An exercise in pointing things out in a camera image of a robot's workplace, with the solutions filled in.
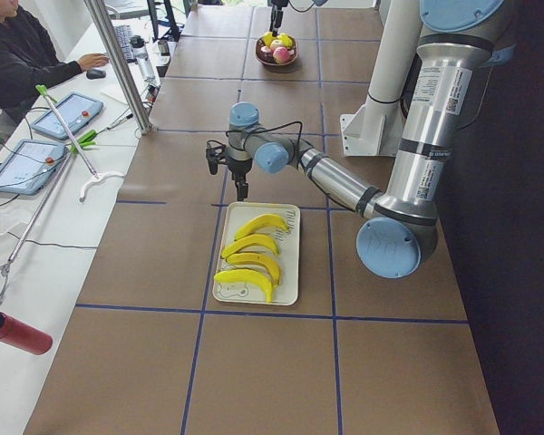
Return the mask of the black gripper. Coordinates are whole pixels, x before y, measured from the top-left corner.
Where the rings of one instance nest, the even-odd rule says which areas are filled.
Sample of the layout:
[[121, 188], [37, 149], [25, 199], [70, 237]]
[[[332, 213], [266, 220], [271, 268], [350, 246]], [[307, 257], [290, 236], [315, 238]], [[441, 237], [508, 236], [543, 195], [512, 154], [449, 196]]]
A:
[[252, 169], [253, 159], [247, 151], [228, 145], [226, 149], [226, 163], [232, 173], [232, 179], [235, 181], [237, 201], [244, 201], [248, 197], [248, 183], [246, 182], [246, 178]]
[[269, 4], [272, 8], [269, 32], [278, 35], [284, 14], [282, 10], [288, 6], [288, 0], [270, 0]]

